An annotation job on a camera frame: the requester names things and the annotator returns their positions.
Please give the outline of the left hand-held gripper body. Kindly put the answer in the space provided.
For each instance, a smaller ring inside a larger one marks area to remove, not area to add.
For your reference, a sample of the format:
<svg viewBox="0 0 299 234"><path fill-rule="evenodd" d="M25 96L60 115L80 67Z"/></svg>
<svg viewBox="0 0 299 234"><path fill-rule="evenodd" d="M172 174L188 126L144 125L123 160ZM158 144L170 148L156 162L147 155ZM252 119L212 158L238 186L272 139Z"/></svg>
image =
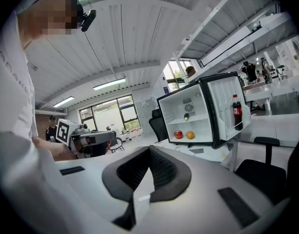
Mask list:
<svg viewBox="0 0 299 234"><path fill-rule="evenodd" d="M106 154L107 143L116 138L114 131L90 130L86 124L59 119L56 139L65 144L77 158L90 158Z"/></svg>

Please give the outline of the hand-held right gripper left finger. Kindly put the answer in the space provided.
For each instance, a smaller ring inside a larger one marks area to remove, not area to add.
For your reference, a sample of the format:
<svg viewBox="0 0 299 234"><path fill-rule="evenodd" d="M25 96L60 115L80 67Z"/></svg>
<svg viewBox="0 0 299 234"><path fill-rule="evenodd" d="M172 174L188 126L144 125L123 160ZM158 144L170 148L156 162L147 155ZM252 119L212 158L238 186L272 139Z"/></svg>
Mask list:
<svg viewBox="0 0 299 234"><path fill-rule="evenodd" d="M102 181L109 194L128 203L123 215L112 223L125 230L131 230L136 224L133 194L144 178L150 163L148 146L107 165L102 171Z"/></svg>

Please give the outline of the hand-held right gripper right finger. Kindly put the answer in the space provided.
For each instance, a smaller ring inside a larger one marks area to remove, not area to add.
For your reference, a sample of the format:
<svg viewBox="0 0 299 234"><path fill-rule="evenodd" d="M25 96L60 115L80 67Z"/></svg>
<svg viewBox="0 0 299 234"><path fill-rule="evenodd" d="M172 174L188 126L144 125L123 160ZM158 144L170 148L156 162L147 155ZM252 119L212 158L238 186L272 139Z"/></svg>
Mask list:
<svg viewBox="0 0 299 234"><path fill-rule="evenodd" d="M182 161L159 150L149 147L149 169L153 176L155 190L150 194L150 202L176 199L189 186L192 179L190 168Z"/></svg>

